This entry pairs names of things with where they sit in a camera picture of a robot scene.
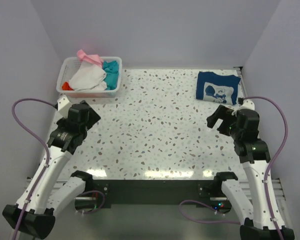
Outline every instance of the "white plastic basket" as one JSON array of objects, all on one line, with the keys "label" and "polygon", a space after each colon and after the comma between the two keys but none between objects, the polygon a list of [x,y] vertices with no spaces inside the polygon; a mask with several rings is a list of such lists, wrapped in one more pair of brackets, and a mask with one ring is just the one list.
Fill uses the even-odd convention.
[{"label": "white plastic basket", "polygon": [[56,90],[72,98],[113,98],[116,96],[121,84],[122,60],[117,56],[102,56],[104,61],[116,61],[119,65],[119,76],[116,89],[114,90],[82,90],[82,91],[66,91],[62,90],[62,85],[73,77],[80,68],[81,62],[77,57],[68,57],[63,61],[60,69],[58,80],[56,81]]}]

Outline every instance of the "cartoon character print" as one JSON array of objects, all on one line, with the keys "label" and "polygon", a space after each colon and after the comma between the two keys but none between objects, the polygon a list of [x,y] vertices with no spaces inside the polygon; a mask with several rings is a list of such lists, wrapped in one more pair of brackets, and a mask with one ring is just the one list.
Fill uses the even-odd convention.
[{"label": "cartoon character print", "polygon": [[213,101],[216,103],[223,103],[223,104],[227,103],[225,92],[226,90],[224,88],[217,88],[215,90],[213,86],[208,86],[205,89],[205,94],[207,96],[213,97],[214,98]]}]

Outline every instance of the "orange cloth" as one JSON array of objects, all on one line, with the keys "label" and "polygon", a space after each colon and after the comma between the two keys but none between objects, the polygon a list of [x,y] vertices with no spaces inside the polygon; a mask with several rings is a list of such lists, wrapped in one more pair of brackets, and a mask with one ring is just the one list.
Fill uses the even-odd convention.
[{"label": "orange cloth", "polygon": [[73,91],[73,89],[69,86],[69,83],[67,81],[62,85],[62,90]]}]

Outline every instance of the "blue folded cloth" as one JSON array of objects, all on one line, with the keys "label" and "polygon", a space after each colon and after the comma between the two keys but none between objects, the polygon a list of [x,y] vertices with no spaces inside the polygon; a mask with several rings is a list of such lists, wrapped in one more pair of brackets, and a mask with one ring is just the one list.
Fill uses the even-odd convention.
[{"label": "blue folded cloth", "polygon": [[199,72],[196,99],[229,105],[237,104],[240,77],[221,76],[214,72]]},{"label": "blue folded cloth", "polygon": [[106,77],[104,79],[107,85],[106,90],[116,89],[119,77],[119,64],[117,61],[104,61],[102,69],[106,72]]}]

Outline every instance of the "speckled white surface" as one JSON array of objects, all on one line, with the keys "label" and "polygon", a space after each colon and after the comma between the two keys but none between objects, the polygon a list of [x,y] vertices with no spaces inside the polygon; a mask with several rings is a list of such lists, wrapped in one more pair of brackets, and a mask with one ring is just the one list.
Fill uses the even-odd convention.
[{"label": "speckled white surface", "polygon": [[[235,70],[202,70],[236,75]],[[95,179],[246,179],[233,140],[207,128],[218,103],[195,98],[199,70],[126,69],[115,98],[88,98],[101,116],[59,179],[76,170]],[[243,96],[239,86],[239,97]],[[50,131],[61,118],[56,113]]]}]

